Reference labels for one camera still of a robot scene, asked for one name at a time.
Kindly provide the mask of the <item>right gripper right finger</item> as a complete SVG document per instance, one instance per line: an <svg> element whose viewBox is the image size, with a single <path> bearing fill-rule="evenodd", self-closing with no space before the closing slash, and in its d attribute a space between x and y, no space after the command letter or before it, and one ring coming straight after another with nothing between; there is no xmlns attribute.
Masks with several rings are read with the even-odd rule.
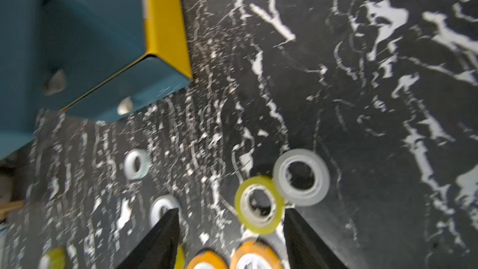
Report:
<svg viewBox="0 0 478 269"><path fill-rule="evenodd" d="M284 235L291 269L346 269L296 209L286 209Z"/></svg>

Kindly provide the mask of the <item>clear tape roll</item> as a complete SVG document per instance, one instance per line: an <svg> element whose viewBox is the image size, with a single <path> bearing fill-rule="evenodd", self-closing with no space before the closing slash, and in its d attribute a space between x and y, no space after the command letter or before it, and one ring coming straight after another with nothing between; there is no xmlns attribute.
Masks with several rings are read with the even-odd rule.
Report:
<svg viewBox="0 0 478 269"><path fill-rule="evenodd" d="M297 206L321 202L331 185L326 163L308 149L283 153L273 167L273 182L280 194Z"/></svg>
<svg viewBox="0 0 478 269"><path fill-rule="evenodd" d="M124 175L129 181L143 179L151 166L151 159L145 149L132 149L124 159Z"/></svg>
<svg viewBox="0 0 478 269"><path fill-rule="evenodd" d="M178 209L179 219L182 217L182 209L180 202L173 195L163 195L158 197L152 204L150 213L149 213L149 223L150 227L153 228L162 218L162 216L167 213L168 210Z"/></svg>

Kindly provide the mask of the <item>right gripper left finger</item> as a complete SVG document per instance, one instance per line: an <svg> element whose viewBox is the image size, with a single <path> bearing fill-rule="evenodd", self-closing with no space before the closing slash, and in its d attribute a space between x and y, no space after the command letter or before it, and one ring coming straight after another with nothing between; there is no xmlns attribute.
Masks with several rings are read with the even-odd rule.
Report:
<svg viewBox="0 0 478 269"><path fill-rule="evenodd" d="M170 209L117 268L173 269L179 239L179 209Z"/></svg>

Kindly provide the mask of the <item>yellow-lined drawer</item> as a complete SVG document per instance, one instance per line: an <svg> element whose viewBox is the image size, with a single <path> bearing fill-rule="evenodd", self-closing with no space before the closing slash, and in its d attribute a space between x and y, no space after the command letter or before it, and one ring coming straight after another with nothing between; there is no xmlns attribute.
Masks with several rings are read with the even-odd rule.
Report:
<svg viewBox="0 0 478 269"><path fill-rule="evenodd" d="M68 115L115 122L193 78L181 0L144 0L146 50L67 106Z"/></svg>

